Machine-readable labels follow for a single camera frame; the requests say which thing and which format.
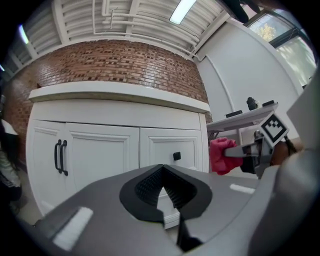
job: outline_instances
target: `red cloth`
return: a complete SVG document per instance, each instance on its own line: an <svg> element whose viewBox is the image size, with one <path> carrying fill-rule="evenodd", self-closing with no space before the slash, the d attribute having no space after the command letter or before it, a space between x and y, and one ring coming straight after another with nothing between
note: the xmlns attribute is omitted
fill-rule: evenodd
<svg viewBox="0 0 320 256"><path fill-rule="evenodd" d="M232 169L243 164L242 158L226 157L224 155L225 149L236 147L236 141L233 139L216 138L210 141L210 162L212 172L219 175L225 175Z"/></svg>

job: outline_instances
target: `white shelf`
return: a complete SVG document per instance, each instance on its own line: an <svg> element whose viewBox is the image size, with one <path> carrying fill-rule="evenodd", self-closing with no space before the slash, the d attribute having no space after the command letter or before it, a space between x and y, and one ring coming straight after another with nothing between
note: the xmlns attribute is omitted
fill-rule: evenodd
<svg viewBox="0 0 320 256"><path fill-rule="evenodd" d="M196 113L210 112L210 107L205 102L164 90L124 82L67 82L32 90L29 96L32 102L71 99L136 102Z"/></svg>
<svg viewBox="0 0 320 256"><path fill-rule="evenodd" d="M244 127L258 125L263 121L272 111L275 111L278 103L264 106L251 110L246 113L238 114L220 121L207 123L206 129L208 132L225 132L236 130Z"/></svg>

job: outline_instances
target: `person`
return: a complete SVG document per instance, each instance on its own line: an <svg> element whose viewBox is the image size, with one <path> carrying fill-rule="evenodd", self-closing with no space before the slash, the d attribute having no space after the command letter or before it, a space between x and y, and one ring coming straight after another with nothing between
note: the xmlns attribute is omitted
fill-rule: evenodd
<svg viewBox="0 0 320 256"><path fill-rule="evenodd" d="M285 141L279 141L275 145L270 161L271 166L281 165L289 156L304 149L304 145L299 137Z"/></svg>
<svg viewBox="0 0 320 256"><path fill-rule="evenodd" d="M21 181L17 173L16 147L10 137L14 134L6 133L3 120L0 121L0 191L1 197L9 204L11 211L18 214L16 205L22 195Z"/></svg>

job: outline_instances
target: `cabinet drawer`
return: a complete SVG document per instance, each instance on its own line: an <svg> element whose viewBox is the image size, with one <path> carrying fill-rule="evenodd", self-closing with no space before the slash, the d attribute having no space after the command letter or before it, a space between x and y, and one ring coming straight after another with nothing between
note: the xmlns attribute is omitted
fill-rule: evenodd
<svg viewBox="0 0 320 256"><path fill-rule="evenodd" d="M140 128L140 167L177 165L203 171L200 130ZM174 160L174 153L181 158Z"/></svg>

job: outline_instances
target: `red brick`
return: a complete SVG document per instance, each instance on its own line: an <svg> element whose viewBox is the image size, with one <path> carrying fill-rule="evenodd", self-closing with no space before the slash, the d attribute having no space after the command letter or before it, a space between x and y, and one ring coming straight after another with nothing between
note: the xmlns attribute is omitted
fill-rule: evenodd
<svg viewBox="0 0 320 256"><path fill-rule="evenodd" d="M177 54L145 43L120 40L72 44L35 60L16 74L4 89L3 118L20 136L19 158L22 162L26 162L26 132L32 109L28 97L31 90L95 80L159 88L208 103L195 63ZM209 114L205 118L207 123L212 122Z"/></svg>

